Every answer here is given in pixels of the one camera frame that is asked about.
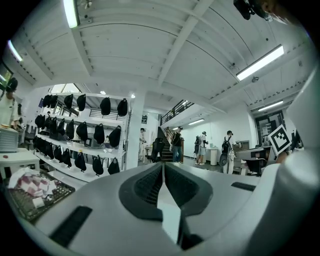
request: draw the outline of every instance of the man in black shirt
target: man in black shirt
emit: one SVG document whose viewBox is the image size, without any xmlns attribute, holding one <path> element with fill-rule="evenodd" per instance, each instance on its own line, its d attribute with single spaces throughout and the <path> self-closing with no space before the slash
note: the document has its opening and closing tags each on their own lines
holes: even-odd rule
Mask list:
<svg viewBox="0 0 320 256">
<path fill-rule="evenodd" d="M 180 159 L 182 157 L 182 147 L 181 147 L 181 141 L 183 138 L 181 137 L 180 132 L 182 131 L 182 127 L 179 126 L 178 129 L 173 133 L 171 137 L 171 144 L 173 145 L 173 158 L 172 161 L 174 163 L 180 162 Z"/>
</svg>

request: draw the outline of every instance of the desk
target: desk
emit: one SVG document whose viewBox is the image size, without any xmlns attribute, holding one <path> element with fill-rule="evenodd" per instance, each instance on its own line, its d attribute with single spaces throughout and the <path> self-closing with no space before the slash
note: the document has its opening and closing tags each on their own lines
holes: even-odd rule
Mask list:
<svg viewBox="0 0 320 256">
<path fill-rule="evenodd" d="M 6 178 L 5 167 L 20 168 L 21 166 L 35 165 L 40 171 L 40 159 L 25 148 L 18 148 L 16 153 L 0 153 L 0 174 L 2 179 Z"/>
</svg>

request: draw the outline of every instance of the sign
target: sign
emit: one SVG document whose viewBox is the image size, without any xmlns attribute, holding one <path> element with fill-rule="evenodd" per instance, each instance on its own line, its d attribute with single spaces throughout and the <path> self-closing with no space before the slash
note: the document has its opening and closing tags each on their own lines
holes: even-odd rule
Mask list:
<svg viewBox="0 0 320 256">
<path fill-rule="evenodd" d="M 273 146 L 273 150 L 276 156 L 278 156 L 291 144 L 289 134 L 282 124 L 276 130 L 270 133 L 268 138 Z"/>
</svg>

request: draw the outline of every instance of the white wall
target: white wall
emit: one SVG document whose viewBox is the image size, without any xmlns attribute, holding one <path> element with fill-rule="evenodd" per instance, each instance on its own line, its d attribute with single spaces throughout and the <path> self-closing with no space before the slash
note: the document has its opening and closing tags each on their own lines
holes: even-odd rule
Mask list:
<svg viewBox="0 0 320 256">
<path fill-rule="evenodd" d="M 184 126 L 181 134 L 184 141 L 184 155 L 192 157 L 195 150 L 196 136 L 206 132 L 206 138 L 214 146 L 218 147 L 218 159 L 221 155 L 221 146 L 227 131 L 233 132 L 235 141 L 249 141 L 250 147 L 256 145 L 257 135 L 253 118 L 249 118 L 247 106 L 239 105 L 228 111 L 227 114 L 215 113 L 204 118 L 204 122 Z"/>
</svg>

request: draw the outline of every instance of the white pillar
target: white pillar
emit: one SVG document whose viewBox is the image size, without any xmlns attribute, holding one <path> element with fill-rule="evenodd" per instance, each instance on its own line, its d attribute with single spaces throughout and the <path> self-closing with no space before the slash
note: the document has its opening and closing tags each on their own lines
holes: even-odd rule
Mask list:
<svg viewBox="0 0 320 256">
<path fill-rule="evenodd" d="M 138 166 L 140 128 L 146 92 L 147 90 L 144 87 L 140 87 L 135 94 L 135 99 L 132 105 L 132 114 L 128 134 L 128 147 L 126 152 L 127 170 Z"/>
</svg>

